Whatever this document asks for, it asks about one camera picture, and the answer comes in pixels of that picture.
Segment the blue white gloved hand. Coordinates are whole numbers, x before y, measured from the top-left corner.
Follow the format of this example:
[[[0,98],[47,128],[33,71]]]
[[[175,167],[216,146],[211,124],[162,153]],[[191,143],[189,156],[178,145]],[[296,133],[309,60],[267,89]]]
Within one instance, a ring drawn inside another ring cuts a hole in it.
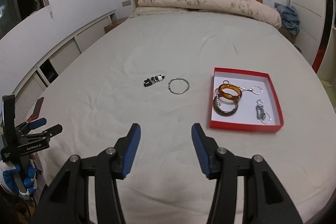
[[[27,169],[23,170],[23,177],[20,171],[19,165],[1,160],[1,187],[10,194],[30,196],[38,188],[37,168],[33,159],[29,158]]]

